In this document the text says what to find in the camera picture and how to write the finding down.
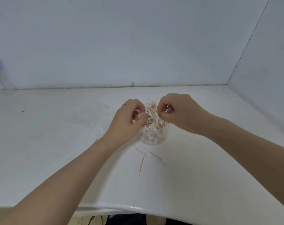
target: white table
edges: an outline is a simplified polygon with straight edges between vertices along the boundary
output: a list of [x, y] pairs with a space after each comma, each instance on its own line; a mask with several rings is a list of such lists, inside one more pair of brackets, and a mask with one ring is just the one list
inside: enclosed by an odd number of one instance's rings
[[[128, 98], [171, 92], [188, 93], [209, 112], [284, 146], [284, 135], [227, 86], [19, 90], [0, 96], [0, 207], [16, 205], [94, 142], [91, 129], [67, 122], [73, 113], [95, 100], [118, 109]], [[118, 150], [79, 206], [201, 225], [284, 224], [284, 206], [219, 146], [170, 130], [161, 145]], [[144, 155], [133, 145], [148, 156], [140, 176]]]

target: white wall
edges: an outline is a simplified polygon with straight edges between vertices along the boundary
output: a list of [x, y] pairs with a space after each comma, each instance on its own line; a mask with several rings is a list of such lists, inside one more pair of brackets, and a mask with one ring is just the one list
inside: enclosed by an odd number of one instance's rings
[[284, 0], [270, 0], [229, 82], [284, 128]]
[[17, 88], [224, 84], [268, 0], [0, 0]]

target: bundle of cotton swabs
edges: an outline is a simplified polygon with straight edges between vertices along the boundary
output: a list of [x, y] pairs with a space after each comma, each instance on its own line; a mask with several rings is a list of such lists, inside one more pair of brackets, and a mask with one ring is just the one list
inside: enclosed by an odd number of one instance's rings
[[147, 123], [144, 125], [145, 129], [158, 130], [165, 126], [165, 121], [161, 119], [158, 114], [158, 104], [156, 103], [157, 98], [155, 101], [152, 100], [150, 103], [144, 104], [145, 113], [148, 113], [150, 116]]

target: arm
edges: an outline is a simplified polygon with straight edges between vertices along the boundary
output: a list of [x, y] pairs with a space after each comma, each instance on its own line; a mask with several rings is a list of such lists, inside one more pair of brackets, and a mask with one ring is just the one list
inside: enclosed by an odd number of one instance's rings
[[138, 100], [126, 101], [106, 132], [86, 151], [44, 181], [0, 221], [0, 225], [65, 225], [68, 224], [81, 199], [107, 159], [139, 131], [148, 114], [139, 119], [133, 114], [138, 108], [145, 111]]
[[[165, 112], [168, 104], [172, 107]], [[186, 94], [166, 95], [158, 112], [177, 127], [218, 144], [284, 205], [284, 147], [212, 115]]]

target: right hand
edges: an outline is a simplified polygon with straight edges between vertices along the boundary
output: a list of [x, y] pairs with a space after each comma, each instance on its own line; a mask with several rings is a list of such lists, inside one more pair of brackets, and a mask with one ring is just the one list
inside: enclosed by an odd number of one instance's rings
[[163, 120], [199, 135], [205, 135], [216, 119], [188, 94], [167, 94], [159, 102], [158, 113]]

